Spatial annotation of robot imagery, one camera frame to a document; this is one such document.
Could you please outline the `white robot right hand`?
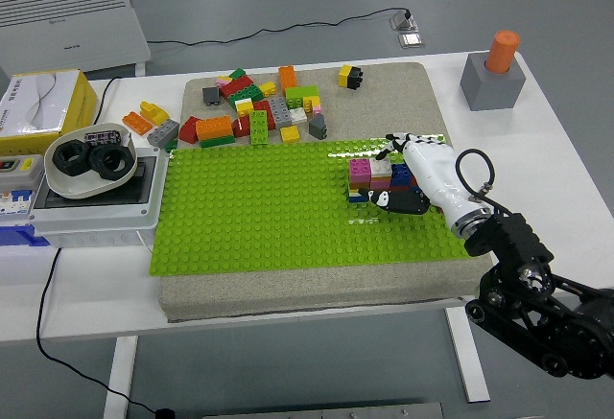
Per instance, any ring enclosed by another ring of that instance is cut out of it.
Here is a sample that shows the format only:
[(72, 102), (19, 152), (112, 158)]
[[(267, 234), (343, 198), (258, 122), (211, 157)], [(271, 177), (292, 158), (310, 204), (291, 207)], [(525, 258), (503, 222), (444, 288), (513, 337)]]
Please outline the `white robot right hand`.
[(382, 160), (392, 151), (400, 152), (422, 193), (361, 189), (361, 196), (385, 211), (400, 214), (421, 215), (434, 205), (443, 211), (450, 229), (463, 230), (466, 223), (491, 215), (484, 203), (472, 201), (461, 187), (452, 147), (425, 135), (393, 133), (386, 138), (389, 143), (376, 158)]

